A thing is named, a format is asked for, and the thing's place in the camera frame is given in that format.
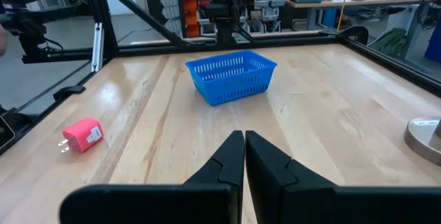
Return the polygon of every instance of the plastic basket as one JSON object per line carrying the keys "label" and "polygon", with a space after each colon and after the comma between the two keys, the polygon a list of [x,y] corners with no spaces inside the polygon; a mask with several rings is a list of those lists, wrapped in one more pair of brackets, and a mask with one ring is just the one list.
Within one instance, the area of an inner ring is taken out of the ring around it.
{"label": "plastic basket", "polygon": [[240,51],[185,65],[204,99],[218,105],[267,90],[277,63],[252,51]]}

